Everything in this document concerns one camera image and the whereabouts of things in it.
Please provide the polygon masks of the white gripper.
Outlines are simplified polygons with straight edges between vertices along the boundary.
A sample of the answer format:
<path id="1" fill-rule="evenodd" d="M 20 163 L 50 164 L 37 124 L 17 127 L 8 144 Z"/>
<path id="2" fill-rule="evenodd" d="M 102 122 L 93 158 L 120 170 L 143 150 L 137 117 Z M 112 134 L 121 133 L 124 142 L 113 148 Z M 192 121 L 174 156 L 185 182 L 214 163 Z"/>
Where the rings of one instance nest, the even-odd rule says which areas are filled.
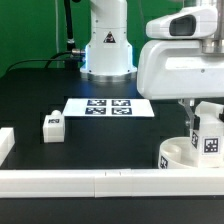
<path id="1" fill-rule="evenodd" d="M 149 41 L 140 53 L 137 90 L 150 100 L 179 99 L 194 130 L 194 98 L 224 97 L 224 56 L 203 54 L 198 40 Z"/>

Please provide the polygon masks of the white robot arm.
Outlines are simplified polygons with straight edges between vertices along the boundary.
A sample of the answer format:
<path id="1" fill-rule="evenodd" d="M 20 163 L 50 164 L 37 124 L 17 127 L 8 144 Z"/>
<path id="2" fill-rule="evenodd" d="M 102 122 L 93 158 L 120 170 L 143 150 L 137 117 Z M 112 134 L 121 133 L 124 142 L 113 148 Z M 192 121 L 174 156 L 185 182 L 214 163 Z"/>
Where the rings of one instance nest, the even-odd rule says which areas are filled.
<path id="1" fill-rule="evenodd" d="M 182 9 L 151 20 L 150 40 L 139 64 L 127 41 L 127 1 L 90 0 L 91 40 L 85 47 L 85 79 L 137 79 L 146 99 L 180 99 L 186 110 L 196 98 L 224 97 L 224 0 L 181 0 Z"/>

